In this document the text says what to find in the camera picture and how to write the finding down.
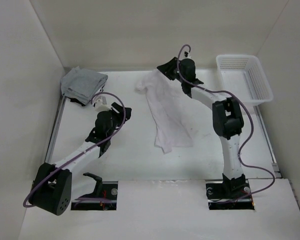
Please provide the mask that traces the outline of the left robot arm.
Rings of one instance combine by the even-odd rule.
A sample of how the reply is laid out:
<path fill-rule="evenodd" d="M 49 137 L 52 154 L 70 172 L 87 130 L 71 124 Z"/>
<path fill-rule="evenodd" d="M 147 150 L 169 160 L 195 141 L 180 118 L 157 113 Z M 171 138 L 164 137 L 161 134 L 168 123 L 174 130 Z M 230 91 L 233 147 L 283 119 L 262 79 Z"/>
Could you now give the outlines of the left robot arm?
<path fill-rule="evenodd" d="M 106 198 L 103 180 L 100 176 L 85 172 L 84 176 L 92 178 L 85 187 L 85 195 L 76 201 L 71 200 L 72 181 L 86 165 L 100 158 L 111 145 L 113 134 L 131 118 L 132 108 L 123 107 L 116 102 L 105 107 L 96 115 L 94 127 L 83 144 L 68 157 L 54 164 L 43 163 L 36 174 L 28 202 L 35 207 L 56 216 L 63 214 L 68 206 L 82 203 L 83 199 L 112 204 L 114 198 Z"/>

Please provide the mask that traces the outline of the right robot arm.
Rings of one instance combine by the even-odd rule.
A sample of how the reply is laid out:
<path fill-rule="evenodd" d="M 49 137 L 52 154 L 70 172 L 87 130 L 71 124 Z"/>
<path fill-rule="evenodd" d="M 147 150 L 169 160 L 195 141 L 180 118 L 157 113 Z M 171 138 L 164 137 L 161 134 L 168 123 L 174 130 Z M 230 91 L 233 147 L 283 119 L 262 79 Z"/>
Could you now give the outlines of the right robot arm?
<path fill-rule="evenodd" d="M 190 58 L 179 61 L 174 57 L 156 69 L 169 80 L 178 80 L 185 95 L 212 111 L 212 126 L 221 142 L 224 164 L 222 182 L 206 184 L 207 198 L 212 201 L 238 198 L 248 186 L 238 155 L 244 127 L 238 101 L 217 91 L 204 90 L 196 78 L 195 62 Z"/>

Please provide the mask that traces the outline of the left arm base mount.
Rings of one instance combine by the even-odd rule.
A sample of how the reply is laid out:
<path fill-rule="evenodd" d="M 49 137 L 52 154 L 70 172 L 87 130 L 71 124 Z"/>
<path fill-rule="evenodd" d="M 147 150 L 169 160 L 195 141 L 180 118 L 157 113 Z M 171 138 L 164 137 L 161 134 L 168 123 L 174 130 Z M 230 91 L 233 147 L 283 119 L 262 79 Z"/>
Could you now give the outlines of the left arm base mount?
<path fill-rule="evenodd" d="M 72 187 L 72 211 L 115 211 L 117 209 L 119 183 L 103 181 L 90 172 L 85 172 Z"/>

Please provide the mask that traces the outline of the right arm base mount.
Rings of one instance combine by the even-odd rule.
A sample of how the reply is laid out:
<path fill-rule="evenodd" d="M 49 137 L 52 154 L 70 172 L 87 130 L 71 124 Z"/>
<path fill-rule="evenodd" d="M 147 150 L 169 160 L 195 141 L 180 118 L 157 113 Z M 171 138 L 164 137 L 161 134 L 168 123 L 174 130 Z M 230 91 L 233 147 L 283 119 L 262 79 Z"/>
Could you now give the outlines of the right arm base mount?
<path fill-rule="evenodd" d="M 222 181 L 208 181 L 206 184 L 208 208 L 211 211 L 219 210 L 254 210 L 254 201 L 250 192 L 249 182 L 227 192 Z"/>

